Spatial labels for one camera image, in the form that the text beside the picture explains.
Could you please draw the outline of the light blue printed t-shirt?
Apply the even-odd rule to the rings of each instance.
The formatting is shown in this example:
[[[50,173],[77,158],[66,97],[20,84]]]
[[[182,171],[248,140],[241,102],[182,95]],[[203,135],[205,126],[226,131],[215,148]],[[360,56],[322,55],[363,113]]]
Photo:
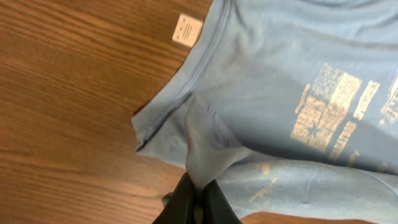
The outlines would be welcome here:
[[[397,222],[397,2],[213,1],[137,152],[255,212]]]

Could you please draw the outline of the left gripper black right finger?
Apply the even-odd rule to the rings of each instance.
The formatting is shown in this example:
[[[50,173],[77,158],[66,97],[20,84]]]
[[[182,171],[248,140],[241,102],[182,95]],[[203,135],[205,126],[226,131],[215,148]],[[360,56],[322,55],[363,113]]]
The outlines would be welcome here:
[[[241,224],[233,212],[216,180],[210,182],[203,190],[204,224]]]

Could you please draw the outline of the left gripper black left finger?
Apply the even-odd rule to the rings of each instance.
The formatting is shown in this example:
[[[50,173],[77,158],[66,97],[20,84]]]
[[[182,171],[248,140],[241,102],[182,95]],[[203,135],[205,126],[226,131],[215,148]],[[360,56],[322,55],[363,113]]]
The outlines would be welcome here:
[[[195,186],[185,173],[172,192],[172,196],[153,224],[193,224]]]

